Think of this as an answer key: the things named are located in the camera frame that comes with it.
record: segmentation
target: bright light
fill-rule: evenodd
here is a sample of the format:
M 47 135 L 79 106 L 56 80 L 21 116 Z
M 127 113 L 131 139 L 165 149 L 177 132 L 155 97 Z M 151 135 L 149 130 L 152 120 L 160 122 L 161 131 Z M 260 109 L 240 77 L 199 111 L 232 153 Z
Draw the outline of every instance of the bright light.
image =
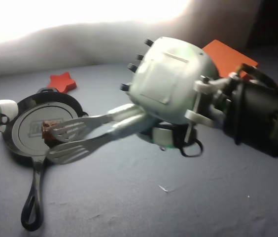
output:
M 74 23 L 141 21 L 179 16 L 190 0 L 0 0 L 0 42 Z

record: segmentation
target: white backdrop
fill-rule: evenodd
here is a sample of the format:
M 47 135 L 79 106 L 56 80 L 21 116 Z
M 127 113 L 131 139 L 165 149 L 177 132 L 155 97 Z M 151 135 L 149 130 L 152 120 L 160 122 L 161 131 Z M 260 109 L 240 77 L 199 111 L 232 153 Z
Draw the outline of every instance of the white backdrop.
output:
M 133 61 L 136 53 L 146 52 L 145 38 L 161 36 L 199 47 L 217 39 L 241 49 L 261 3 L 109 0 L 107 5 L 101 0 L 93 6 L 88 0 L 71 0 L 68 5 L 45 0 L 16 7 L 14 1 L 0 5 L 0 75 L 126 63 Z

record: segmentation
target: brown meat piece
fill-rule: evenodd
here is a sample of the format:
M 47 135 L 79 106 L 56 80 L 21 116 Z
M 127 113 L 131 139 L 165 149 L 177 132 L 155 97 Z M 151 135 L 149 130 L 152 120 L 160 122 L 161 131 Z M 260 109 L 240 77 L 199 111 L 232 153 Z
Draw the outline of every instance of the brown meat piece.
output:
M 56 124 L 59 124 L 59 121 L 44 121 L 41 125 L 41 137 L 45 140 L 45 144 L 50 148 L 62 144 L 58 141 L 51 133 L 50 128 Z

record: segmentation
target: white scrap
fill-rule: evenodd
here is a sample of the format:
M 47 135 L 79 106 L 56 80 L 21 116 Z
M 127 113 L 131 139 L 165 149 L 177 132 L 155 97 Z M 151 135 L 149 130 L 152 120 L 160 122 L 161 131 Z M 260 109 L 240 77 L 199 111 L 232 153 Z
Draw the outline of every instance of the white scrap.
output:
M 163 188 L 162 186 L 158 185 L 160 187 L 160 189 L 162 189 L 164 192 L 168 193 L 169 191 L 166 190 L 165 188 Z

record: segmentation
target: gray fabric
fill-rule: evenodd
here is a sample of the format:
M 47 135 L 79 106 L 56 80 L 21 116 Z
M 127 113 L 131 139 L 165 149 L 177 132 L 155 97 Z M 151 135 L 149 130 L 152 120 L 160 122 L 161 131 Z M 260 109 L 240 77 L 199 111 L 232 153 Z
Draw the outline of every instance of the gray fabric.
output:
M 0 78 L 0 99 L 20 101 L 45 87 L 49 75 L 65 71 Z M 126 65 L 68 71 L 78 85 L 69 94 L 90 115 L 129 102 L 119 91 L 131 80 Z M 278 159 L 236 146 L 222 131 L 198 131 L 205 146 L 200 158 L 162 152 L 131 136 L 79 162 L 48 168 L 44 223 L 34 233 L 20 222 L 32 169 L 11 159 L 0 135 L 0 237 L 278 237 Z

